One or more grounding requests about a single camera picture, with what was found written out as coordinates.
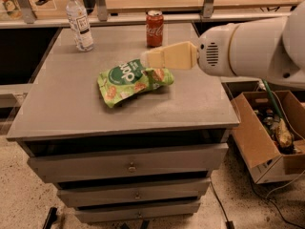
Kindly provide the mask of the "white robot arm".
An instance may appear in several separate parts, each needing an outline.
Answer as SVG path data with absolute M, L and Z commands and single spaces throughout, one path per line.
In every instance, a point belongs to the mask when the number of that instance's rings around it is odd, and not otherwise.
M 188 70 L 197 65 L 213 76 L 254 77 L 305 88 L 305 2 L 288 16 L 229 23 L 205 31 L 196 44 L 182 42 L 141 54 L 146 67 Z

